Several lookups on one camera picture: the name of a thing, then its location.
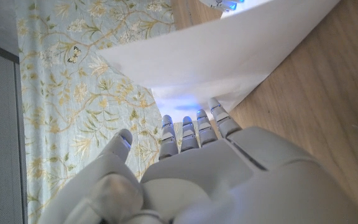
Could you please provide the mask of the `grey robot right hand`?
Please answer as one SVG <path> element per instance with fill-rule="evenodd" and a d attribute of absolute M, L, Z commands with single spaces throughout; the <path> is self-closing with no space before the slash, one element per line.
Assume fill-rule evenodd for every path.
<path fill-rule="evenodd" d="M 204 5 L 222 12 L 235 11 L 244 0 L 200 0 Z"/>

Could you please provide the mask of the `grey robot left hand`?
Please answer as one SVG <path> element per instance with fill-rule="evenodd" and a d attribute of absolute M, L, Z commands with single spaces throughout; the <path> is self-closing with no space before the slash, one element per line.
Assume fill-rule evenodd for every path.
<path fill-rule="evenodd" d="M 141 179 L 126 166 L 131 132 L 117 132 L 40 223 L 358 223 L 356 203 L 311 154 L 208 104 L 183 119 L 181 144 L 163 117 L 159 159 Z"/>

